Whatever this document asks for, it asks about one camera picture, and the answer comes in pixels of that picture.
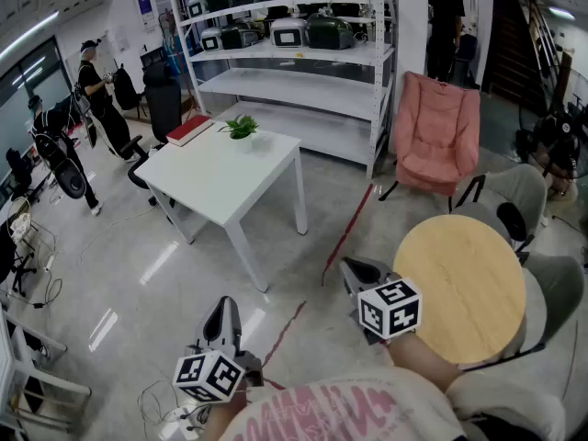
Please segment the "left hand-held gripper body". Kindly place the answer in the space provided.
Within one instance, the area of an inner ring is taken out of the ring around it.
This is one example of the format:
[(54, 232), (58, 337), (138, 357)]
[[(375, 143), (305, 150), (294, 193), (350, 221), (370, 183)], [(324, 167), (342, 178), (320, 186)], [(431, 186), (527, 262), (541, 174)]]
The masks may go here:
[(235, 345), (190, 345), (177, 360), (172, 384), (198, 402), (228, 402), (242, 383), (264, 385), (262, 361)]

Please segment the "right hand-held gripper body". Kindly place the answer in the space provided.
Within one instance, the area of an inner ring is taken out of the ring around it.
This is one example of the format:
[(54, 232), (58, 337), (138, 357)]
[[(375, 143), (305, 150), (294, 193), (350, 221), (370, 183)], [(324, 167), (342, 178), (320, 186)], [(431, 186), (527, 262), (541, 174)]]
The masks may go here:
[(379, 340), (415, 331), (422, 323), (422, 292), (407, 277), (387, 279), (357, 294), (358, 323)]

